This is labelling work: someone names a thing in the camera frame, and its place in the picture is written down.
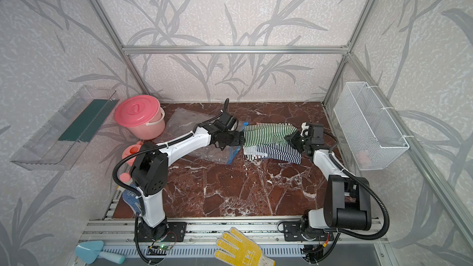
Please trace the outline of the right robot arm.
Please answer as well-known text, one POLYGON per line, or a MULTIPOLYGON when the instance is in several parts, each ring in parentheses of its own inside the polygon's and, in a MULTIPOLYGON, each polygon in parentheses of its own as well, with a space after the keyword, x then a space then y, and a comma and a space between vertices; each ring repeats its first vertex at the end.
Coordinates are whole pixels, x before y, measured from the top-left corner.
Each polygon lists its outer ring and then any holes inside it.
POLYGON ((285 137, 291 147, 311 159, 327 180, 323 208, 302 216, 300 236, 315 240, 335 232, 359 240, 382 238, 390 226, 388 209, 365 178, 355 176, 337 159, 335 146, 325 144, 327 134, 321 124, 303 123, 301 131, 285 137), (381 209, 383 225, 376 233, 360 234, 360 230, 367 232, 372 227, 372 201, 381 209))

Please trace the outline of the clear plastic vacuum bag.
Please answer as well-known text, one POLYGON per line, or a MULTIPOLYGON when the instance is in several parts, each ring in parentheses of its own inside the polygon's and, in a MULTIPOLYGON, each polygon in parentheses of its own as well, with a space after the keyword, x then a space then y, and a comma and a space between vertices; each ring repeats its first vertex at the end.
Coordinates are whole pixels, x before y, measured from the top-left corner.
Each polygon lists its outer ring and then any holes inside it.
MULTIPOLYGON (((212 117, 214 117, 214 115, 207 115, 178 107, 172 112, 169 120, 166 122, 163 133, 154 139, 153 142, 155 144, 162 144, 163 142, 174 141, 180 137, 189 135, 192 131, 195 133, 195 136, 207 133, 206 130, 195 130, 195 127, 212 117)), ((224 150, 221 150, 215 147, 214 144, 209 144, 190 152, 186 155, 186 158, 190 158, 191 160, 200 159, 221 165, 230 165, 240 151, 240 148, 241 146, 226 146, 224 150)))

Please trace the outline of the blue white striped garment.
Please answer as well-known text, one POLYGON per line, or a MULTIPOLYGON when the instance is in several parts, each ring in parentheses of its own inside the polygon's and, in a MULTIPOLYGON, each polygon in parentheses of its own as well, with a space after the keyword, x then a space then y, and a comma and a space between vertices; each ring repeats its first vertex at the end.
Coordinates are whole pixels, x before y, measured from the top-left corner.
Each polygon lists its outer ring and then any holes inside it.
POLYGON ((269 144, 243 148, 248 160, 274 159, 300 165, 302 155, 290 145, 269 144))

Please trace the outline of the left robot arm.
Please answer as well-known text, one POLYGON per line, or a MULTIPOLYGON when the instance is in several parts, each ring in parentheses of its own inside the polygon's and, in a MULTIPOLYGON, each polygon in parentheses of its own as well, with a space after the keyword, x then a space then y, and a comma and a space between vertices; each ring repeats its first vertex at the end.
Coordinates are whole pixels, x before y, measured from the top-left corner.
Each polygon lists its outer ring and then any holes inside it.
POLYGON ((140 206, 140 217, 150 229, 157 229, 166 220, 163 189, 168 180, 168 168, 180 158, 209 145, 224 150, 242 146, 245 138, 237 130, 238 119, 227 112, 198 123, 188 133, 161 144, 144 144, 140 150, 119 161, 112 173, 113 182, 133 192, 140 206), (134 160, 131 168, 133 185, 119 179, 118 170, 127 161, 134 160))

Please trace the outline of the green white striped garment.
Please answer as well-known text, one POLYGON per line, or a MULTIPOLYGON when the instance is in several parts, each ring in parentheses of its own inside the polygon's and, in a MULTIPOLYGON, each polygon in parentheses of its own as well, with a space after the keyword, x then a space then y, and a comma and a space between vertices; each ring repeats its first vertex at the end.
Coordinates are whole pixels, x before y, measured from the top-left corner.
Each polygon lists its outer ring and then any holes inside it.
POLYGON ((289 123, 260 123, 248 125, 244 129, 244 147, 259 145, 286 145, 285 137, 297 131, 296 127, 289 123))

